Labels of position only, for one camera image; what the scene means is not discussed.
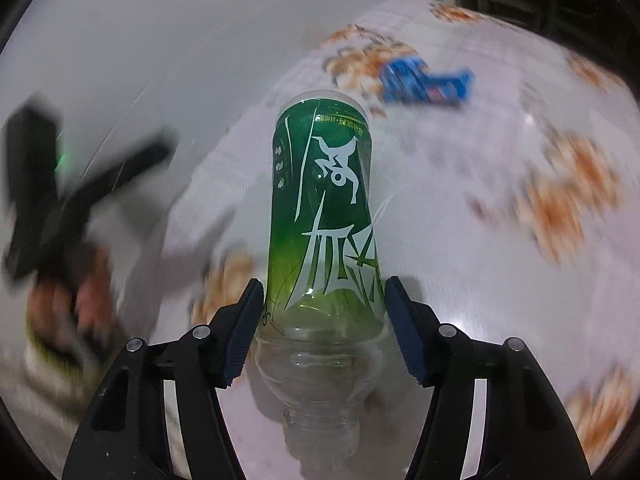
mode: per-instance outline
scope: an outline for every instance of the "clear plastic bottle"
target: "clear plastic bottle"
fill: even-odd
[[[385,359],[385,318],[367,191],[365,115],[338,92],[285,106],[273,137],[267,297],[257,364],[288,406],[284,430],[303,468],[338,468],[357,446],[356,406]]]

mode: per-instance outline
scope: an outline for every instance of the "blurry object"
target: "blurry object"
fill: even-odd
[[[16,220],[3,263],[13,282],[37,272],[39,279],[66,287],[70,310],[60,311],[58,319],[69,328],[70,350],[76,361],[87,373],[96,375],[110,352],[108,333],[98,330],[94,337],[78,332],[76,327],[92,326],[85,326],[81,319],[86,313],[74,312],[96,256],[95,246],[84,240],[91,209],[166,161],[174,147],[158,136],[73,191],[58,190],[55,171],[62,160],[57,149],[59,122],[41,99],[31,98],[4,126],[7,196],[9,206],[15,206]]]
[[[574,254],[584,241],[575,189],[534,174],[527,197],[516,199],[518,222],[529,228],[540,250],[556,264],[563,253]]]
[[[431,4],[431,13],[439,20],[448,23],[479,23],[484,20],[484,16],[472,10],[448,4]]]
[[[604,379],[595,396],[588,389],[581,389],[567,400],[566,410],[593,472],[620,436],[631,415],[631,379],[625,370],[617,367]]]
[[[339,50],[337,56],[325,62],[324,69],[331,74],[340,90],[358,90],[363,94],[382,97],[382,67],[392,59],[416,54],[414,48],[404,43],[371,43],[363,49]]]
[[[254,269],[254,259],[250,254],[229,254],[223,265],[207,276],[203,298],[193,303],[191,323],[209,324],[221,306],[237,303],[253,277]]]
[[[620,178],[593,141],[577,134],[559,134],[547,155],[556,171],[569,172],[581,205],[599,212],[604,206],[620,205]]]
[[[380,71],[383,99],[387,102],[430,102],[458,104],[466,101],[474,75],[469,69],[432,75],[418,56],[401,57],[386,63]]]
[[[71,316],[71,295],[65,286],[45,278],[29,294],[24,375],[30,385],[71,416],[80,416],[102,378],[108,361],[127,336],[114,319],[111,271],[107,251],[97,248],[91,275],[82,282]],[[77,348],[78,332],[88,333],[107,349],[104,362]],[[90,363],[80,361],[91,359]]]
[[[341,28],[338,32],[324,40],[320,44],[320,48],[324,48],[340,41],[355,40],[357,38],[366,38],[371,41],[379,42],[385,41],[386,39],[382,34],[377,33],[375,30],[369,30],[368,28],[351,24],[347,25],[345,28]]]
[[[570,54],[567,57],[567,63],[569,68],[573,70],[585,83],[595,86],[605,92],[612,85],[626,86],[622,78],[614,74],[611,70],[598,66],[593,61],[590,61],[583,56]]]

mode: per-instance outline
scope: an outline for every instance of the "white wall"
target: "white wall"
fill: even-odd
[[[98,148],[96,166],[162,125],[179,133],[170,170],[97,215],[121,283],[194,165],[242,110],[380,1],[35,0],[0,56],[0,122],[33,92],[46,95],[65,118],[70,180]],[[9,233],[0,230],[1,245]],[[8,326],[21,318],[24,297],[3,288],[0,303],[3,320],[15,303],[12,322],[0,320],[2,341],[19,340]]]

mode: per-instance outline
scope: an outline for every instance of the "screw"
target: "screw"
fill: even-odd
[[[510,337],[507,341],[507,345],[509,345],[509,348],[511,348],[511,350],[514,350],[516,352],[524,350],[524,343],[522,339],[518,339],[517,337]]]
[[[191,332],[196,339],[204,339],[211,333],[211,329],[207,325],[200,325]]]
[[[135,337],[127,341],[127,350],[129,350],[129,352],[137,352],[141,348],[142,348],[142,339]]]
[[[444,337],[453,337],[458,333],[456,327],[453,325],[440,325],[438,332],[440,332],[440,335]]]

